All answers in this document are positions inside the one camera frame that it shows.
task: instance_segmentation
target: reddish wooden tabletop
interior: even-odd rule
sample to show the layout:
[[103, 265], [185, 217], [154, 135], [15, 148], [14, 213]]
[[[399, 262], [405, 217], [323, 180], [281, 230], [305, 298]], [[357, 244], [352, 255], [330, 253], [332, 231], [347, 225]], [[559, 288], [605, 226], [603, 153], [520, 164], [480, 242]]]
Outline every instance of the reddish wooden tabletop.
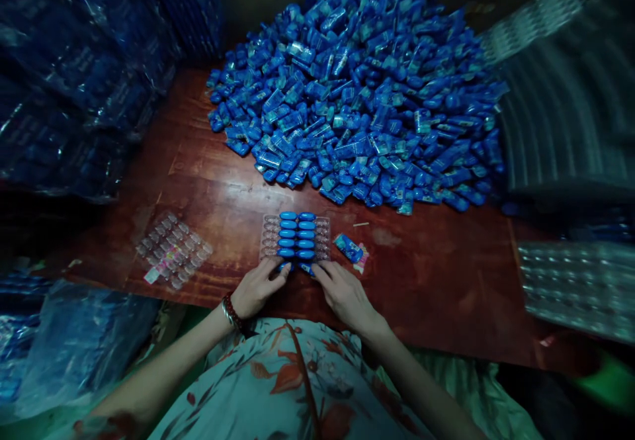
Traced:
[[[350, 197], [336, 206], [312, 187], [290, 190], [264, 182], [248, 155], [241, 159], [214, 134], [207, 119], [208, 71], [182, 69], [160, 108], [120, 190], [101, 223], [48, 261], [80, 283], [214, 307], [259, 256], [263, 214], [310, 211], [331, 218], [333, 235], [346, 233], [370, 252], [361, 276], [368, 297], [407, 343], [571, 371], [565, 343], [548, 350], [539, 341], [552, 330], [523, 308], [510, 220], [491, 206], [459, 214], [415, 204], [414, 215], [368, 209]], [[135, 245], [165, 210], [198, 232], [214, 253], [180, 291], [143, 281]], [[353, 227], [353, 224], [368, 225]], [[351, 264], [333, 245], [331, 255]], [[318, 284], [295, 271], [265, 313], [308, 318], [342, 328]]]

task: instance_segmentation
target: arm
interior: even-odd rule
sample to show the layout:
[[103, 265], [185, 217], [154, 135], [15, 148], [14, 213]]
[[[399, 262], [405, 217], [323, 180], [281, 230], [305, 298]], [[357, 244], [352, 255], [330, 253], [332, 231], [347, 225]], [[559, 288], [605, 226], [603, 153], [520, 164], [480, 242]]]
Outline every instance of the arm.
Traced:
[[[254, 316], [269, 296], [284, 285], [290, 265], [278, 277], [269, 280], [269, 274], [280, 261], [278, 257], [264, 259], [240, 282], [232, 294], [232, 304], [241, 319]], [[90, 415], [124, 418], [138, 435], [154, 420], [194, 364], [232, 330], [222, 307], [217, 306], [190, 332], [126, 379]]]
[[485, 439], [470, 416], [440, 387], [372, 307], [359, 280], [340, 264], [312, 265], [335, 314], [373, 350], [402, 397], [439, 439]]

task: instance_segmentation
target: bracelet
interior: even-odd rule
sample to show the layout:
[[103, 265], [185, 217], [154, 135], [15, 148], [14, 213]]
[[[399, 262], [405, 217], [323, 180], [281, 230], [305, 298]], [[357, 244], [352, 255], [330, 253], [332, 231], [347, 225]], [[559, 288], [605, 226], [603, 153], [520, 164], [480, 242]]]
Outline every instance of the bracelet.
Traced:
[[223, 313], [233, 327], [238, 329], [241, 333], [244, 333], [245, 327], [243, 325], [243, 320], [238, 317], [236, 311], [233, 309], [232, 294], [233, 291], [227, 293], [223, 297], [223, 301], [221, 302], [221, 305], [223, 306]]

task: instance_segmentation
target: floral dress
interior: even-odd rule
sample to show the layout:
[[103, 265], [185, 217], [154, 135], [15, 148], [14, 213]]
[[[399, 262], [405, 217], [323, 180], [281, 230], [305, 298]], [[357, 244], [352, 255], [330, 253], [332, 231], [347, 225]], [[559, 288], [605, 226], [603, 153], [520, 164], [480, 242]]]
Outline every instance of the floral dress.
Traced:
[[149, 440], [433, 438], [363, 361], [357, 336], [275, 318], [253, 330], [211, 350]]

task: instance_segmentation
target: clear plastic tray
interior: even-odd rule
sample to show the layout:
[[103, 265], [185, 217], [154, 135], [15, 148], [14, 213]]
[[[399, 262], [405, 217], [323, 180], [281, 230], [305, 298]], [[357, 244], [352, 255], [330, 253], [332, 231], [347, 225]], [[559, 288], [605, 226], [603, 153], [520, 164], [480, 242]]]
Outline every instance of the clear plastic tray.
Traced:
[[[315, 261], [331, 260], [331, 219], [328, 217], [317, 217], [316, 224], [316, 253]], [[263, 226], [261, 229], [260, 252], [258, 261], [267, 256], [275, 256], [278, 248], [280, 236], [280, 217], [278, 215], [263, 215]]]
[[162, 214], [137, 245], [137, 254], [150, 270], [149, 284], [161, 283], [179, 290], [210, 257], [212, 246], [170, 212]]

